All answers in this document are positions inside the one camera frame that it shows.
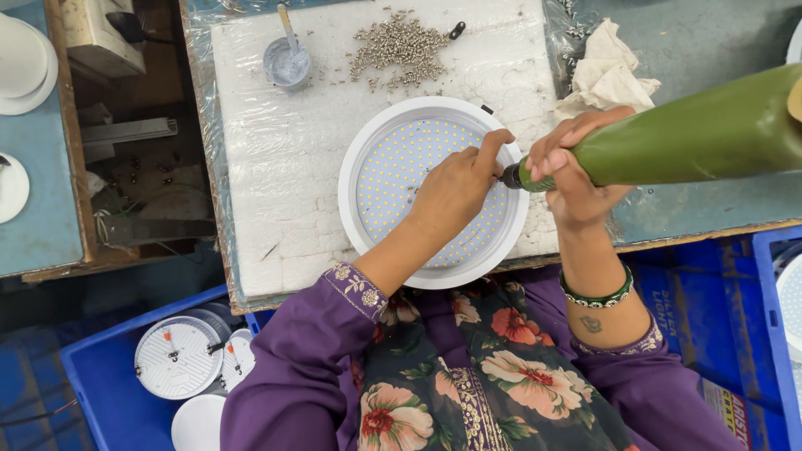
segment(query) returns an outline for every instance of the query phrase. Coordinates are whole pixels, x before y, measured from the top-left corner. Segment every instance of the workbench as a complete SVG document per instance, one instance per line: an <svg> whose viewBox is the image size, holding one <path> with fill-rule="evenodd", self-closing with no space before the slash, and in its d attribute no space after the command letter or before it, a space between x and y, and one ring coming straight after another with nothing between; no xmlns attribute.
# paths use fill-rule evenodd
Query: workbench
<svg viewBox="0 0 802 451"><path fill-rule="evenodd" d="M44 104L24 115L0 116L0 152L17 158L30 179L20 214L0 224L0 277L21 274L23 281L37 282L172 256L157 245L132 246L127 252L97 242L61 2L37 0L3 14L50 38L59 75Z"/></svg>
<svg viewBox="0 0 802 451"><path fill-rule="evenodd" d="M231 268L237 264L237 253L230 245L236 241L236 234L226 212L230 208L226 202L230 200L225 155L218 154L213 143L220 139L222 124L213 111L217 108L214 66L205 57L209 49L202 38L202 28L229 18L271 13L276 2L181 0L180 3L201 128L205 130L209 175L217 199L218 230L229 272L229 291L232 299L236 299L237 276ZM332 2L292 3L290 10ZM579 0L573 9L580 16L611 17L621 25L619 37L636 51L642 62L635 75L663 83L653 96L660 105L783 64L788 41L802 15L802 10L795 6L795 0ZM199 18L206 23L199 23ZM623 252L800 224L801 181L802 173L786 173L741 181L640 186L614 210L614 241ZM505 261L500 268L539 266L557 259L554 254L539 255ZM275 308L280 299L264 298L233 306L240 312Z"/></svg>

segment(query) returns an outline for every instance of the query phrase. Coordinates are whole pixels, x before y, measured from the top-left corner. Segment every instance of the embroidered cuff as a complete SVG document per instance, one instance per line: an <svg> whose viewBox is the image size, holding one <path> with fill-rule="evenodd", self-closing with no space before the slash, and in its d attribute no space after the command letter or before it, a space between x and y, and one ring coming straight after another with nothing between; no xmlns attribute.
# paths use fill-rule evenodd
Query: embroidered cuff
<svg viewBox="0 0 802 451"><path fill-rule="evenodd" d="M651 327L649 331L643 338L629 346L617 347L615 349L599 349L598 347L593 347L579 341L577 337L571 338L571 346L581 353L604 354L608 356L628 356L631 354L640 354L641 352L655 351L662 343L662 332L657 322L654 321L654 315L649 312L649 316L651 317Z"/></svg>
<svg viewBox="0 0 802 451"><path fill-rule="evenodd" d="M370 321L379 321L379 316L387 308L387 298L359 270L350 263L340 262L323 273L323 277Z"/></svg>

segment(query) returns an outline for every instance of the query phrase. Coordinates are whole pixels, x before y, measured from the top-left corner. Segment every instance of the woman's right hand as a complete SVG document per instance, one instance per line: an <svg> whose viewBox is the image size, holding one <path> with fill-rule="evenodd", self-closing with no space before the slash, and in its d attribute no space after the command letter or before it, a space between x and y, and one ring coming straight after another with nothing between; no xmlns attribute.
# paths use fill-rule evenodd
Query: woman's right hand
<svg viewBox="0 0 802 451"><path fill-rule="evenodd" d="M556 191L546 193L557 230L579 232L601 226L607 213L632 189L630 186L597 187L577 158L567 149L577 145L588 133L635 114L632 107L605 112L586 112L560 122L553 132L538 140L529 150L525 167L532 180L554 177Z"/></svg>

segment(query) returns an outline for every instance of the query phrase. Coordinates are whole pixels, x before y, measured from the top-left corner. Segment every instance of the plastic wrap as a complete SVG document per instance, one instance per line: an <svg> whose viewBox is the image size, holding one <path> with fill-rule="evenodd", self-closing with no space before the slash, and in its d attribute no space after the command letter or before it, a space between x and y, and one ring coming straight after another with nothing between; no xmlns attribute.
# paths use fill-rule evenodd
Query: plastic wrap
<svg viewBox="0 0 802 451"><path fill-rule="evenodd" d="M551 0L407 0L393 2L393 10L383 9L390 2L293 0L285 4L296 35L310 51L312 69L303 88L288 91L267 79L262 64L267 46L284 34L276 4L182 2L236 313L275 308L327 267L357 257L338 215L338 173L358 130L388 103L442 89L442 95L493 109L527 149L553 128L553 74L565 71L568 59L562 52L570 48L576 54L581 41L551 31L570 27L565 8ZM464 21L467 29L439 49L448 72L437 81L392 93L379 85L371 94L368 76L389 80L399 68L368 67L353 82L346 53L356 54L363 44L354 33L397 8L415 8L409 17L419 17L426 28L449 32ZM524 234L509 257L556 251L551 215L542 196L533 196Z"/></svg>

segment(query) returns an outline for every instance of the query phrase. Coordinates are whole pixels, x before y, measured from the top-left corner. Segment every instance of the purple kurta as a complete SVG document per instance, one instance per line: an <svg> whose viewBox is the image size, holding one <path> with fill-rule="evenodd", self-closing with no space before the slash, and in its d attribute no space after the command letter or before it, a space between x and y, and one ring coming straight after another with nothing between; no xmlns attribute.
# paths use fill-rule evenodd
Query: purple kurta
<svg viewBox="0 0 802 451"><path fill-rule="evenodd" d="M511 274L541 331L618 410L641 451L743 448L699 395L699 375L669 354L656 327L629 347L593 349L570 332L556 267ZM282 304L251 345L255 368L225 403L223 450L356 450L358 393L349 356L371 341L387 305L363 282L364 291L349 291L329 271ZM448 293L425 292L415 305L448 367L470 368Z"/></svg>

